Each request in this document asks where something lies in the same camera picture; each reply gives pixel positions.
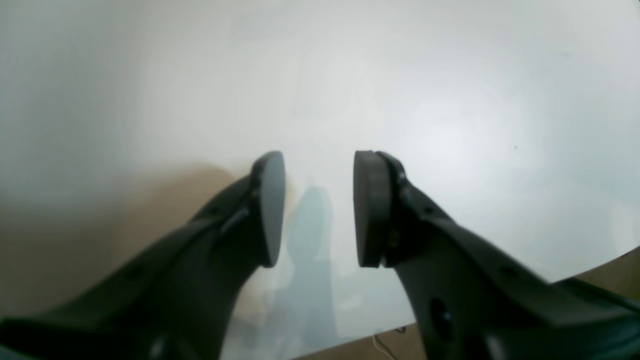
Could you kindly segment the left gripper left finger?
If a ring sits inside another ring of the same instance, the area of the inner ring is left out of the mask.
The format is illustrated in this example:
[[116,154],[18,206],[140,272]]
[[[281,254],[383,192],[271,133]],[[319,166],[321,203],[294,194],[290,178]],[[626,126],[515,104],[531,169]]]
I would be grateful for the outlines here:
[[285,193],[284,156],[267,152],[88,292],[38,316],[4,319],[1,358],[217,360],[244,284],[278,262]]

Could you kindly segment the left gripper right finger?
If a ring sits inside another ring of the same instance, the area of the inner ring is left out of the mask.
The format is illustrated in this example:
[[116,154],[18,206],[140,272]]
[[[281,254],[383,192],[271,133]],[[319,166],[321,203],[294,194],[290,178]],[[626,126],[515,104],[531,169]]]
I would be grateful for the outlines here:
[[548,282],[456,223],[385,152],[356,151],[359,266],[394,269],[430,360],[637,360],[639,303]]

